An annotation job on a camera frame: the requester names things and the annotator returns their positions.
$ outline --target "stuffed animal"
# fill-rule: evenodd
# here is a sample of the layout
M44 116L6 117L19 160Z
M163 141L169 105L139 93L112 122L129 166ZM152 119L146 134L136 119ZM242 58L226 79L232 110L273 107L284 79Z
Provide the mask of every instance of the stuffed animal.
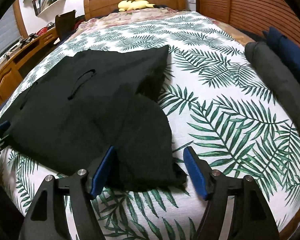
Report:
M118 8L120 12L144 9L144 8L153 8L154 4L150 4L145 0L124 0L118 4Z

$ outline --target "window blind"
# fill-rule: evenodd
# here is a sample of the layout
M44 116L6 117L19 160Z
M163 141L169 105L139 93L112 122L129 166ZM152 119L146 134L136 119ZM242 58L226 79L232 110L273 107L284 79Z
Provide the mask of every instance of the window blind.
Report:
M9 49L20 37L11 6L0 20L0 54Z

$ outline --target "cabinet door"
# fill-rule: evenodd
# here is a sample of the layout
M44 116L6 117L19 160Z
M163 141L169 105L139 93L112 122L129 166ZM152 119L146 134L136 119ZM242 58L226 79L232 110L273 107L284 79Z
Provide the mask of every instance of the cabinet door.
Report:
M7 100L21 81L22 77L18 71L9 66L2 69L0 71L0 101L4 102Z

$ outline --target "silver bolt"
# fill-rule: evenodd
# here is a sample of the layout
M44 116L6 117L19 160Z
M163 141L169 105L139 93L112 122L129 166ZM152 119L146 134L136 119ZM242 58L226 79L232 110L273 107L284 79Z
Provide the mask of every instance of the silver bolt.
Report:
M253 177L251 175L246 175L245 177L247 181L253 181Z
M86 174L86 170L85 169L81 169L81 170L78 170L78 175L82 176L84 174Z
M50 181L52 180L53 176L52 175L48 175L44 178L45 181Z
M219 170L212 170L211 173L212 173L214 176L220 176L221 171L219 171Z

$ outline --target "mattress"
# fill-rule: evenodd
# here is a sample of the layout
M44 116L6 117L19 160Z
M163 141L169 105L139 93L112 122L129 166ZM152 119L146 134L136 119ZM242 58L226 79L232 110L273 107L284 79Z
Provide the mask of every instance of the mattress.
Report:
M282 230L300 208L298 131L250 67L244 47L199 13L82 32L28 74L0 116L65 56L87 49L124 53L167 44L170 53L158 103L170 123L175 161L186 171L183 149L192 146L228 176L252 175ZM24 215L45 176L63 176L11 148L2 151L0 173L5 191ZM232 201L230 197L228 226ZM108 239L191 239L207 203L187 177L183 187L142 193L104 188L92 205ZM77 239L69 197L65 206L72 239ZM225 232L221 239L227 239Z

